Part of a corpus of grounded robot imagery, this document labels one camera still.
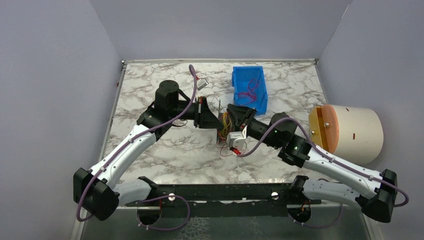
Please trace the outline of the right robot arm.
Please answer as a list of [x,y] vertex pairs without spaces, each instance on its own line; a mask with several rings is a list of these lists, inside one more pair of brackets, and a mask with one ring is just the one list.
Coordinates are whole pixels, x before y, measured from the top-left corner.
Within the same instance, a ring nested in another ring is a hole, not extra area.
[[290,166],[305,168],[324,174],[336,182],[313,180],[297,176],[291,190],[307,200],[326,200],[359,207],[364,215],[381,222],[392,220],[397,194],[397,174],[389,169],[382,172],[361,167],[324,150],[312,142],[308,135],[295,133],[306,130],[294,118],[281,112],[269,124],[255,118],[256,110],[247,106],[228,104],[226,112],[234,130],[244,137],[279,150],[278,157]]

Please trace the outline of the black round spool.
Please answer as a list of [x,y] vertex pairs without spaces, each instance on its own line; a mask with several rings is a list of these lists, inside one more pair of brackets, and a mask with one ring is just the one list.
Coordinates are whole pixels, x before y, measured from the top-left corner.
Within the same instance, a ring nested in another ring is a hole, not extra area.
[[218,120],[222,124],[222,127],[216,131],[216,144],[219,145],[227,141],[227,136],[229,132],[230,123],[228,120],[228,113],[224,110],[224,106],[221,104],[221,101],[218,101]]

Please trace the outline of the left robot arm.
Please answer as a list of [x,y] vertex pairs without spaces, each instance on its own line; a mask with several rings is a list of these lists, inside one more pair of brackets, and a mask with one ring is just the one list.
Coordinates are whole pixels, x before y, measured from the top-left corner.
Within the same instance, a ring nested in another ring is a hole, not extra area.
[[176,120],[192,120],[196,128],[220,130],[224,126],[212,113],[207,99],[188,97],[174,80],[160,82],[154,102],[143,112],[124,140],[103,160],[88,170],[79,168],[73,175],[73,200],[78,204],[77,219],[81,209],[100,221],[109,218],[118,205],[124,205],[149,195],[147,183],[136,187],[118,184],[119,179],[132,163],[154,145]]

